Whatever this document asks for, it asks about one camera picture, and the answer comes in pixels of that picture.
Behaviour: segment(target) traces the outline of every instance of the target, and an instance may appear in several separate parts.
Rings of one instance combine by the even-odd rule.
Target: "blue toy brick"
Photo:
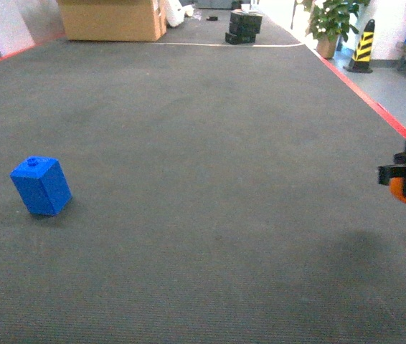
[[[10,178],[31,214],[57,215],[72,198],[55,158],[30,156],[10,173]]]

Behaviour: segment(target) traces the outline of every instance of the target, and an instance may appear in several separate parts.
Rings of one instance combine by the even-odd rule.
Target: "green leaves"
[[[335,39],[341,35],[346,42],[350,30],[355,34],[359,33],[359,30],[349,23],[351,14],[357,18],[361,5],[368,6],[369,2],[370,0],[325,0],[322,1],[322,6],[312,6],[313,0],[303,0],[305,10],[311,11],[307,33],[312,34],[314,39],[325,36]]]

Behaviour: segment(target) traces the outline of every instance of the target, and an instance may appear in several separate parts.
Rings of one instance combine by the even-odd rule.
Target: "potted plant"
[[[307,34],[318,40],[316,51],[324,58],[334,56],[337,40],[341,37],[345,42],[348,33],[355,34],[359,30],[350,24],[351,14],[359,16],[361,5],[368,6],[370,0],[303,0],[304,9],[310,12]]]

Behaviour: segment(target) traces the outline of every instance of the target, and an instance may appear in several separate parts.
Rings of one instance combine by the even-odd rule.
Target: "black stacked box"
[[[232,9],[241,9],[241,1],[240,0],[233,0],[232,1]]]
[[[225,41],[230,44],[254,43],[255,35],[260,33],[262,16],[256,13],[246,13],[241,10],[230,14],[229,32],[225,34]]]

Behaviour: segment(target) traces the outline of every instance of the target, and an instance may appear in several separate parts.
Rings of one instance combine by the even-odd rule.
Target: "traffic cone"
[[[345,70],[353,73],[372,73],[369,68],[370,53],[372,52],[372,42],[374,41],[375,20],[370,19],[367,23],[358,47]]]

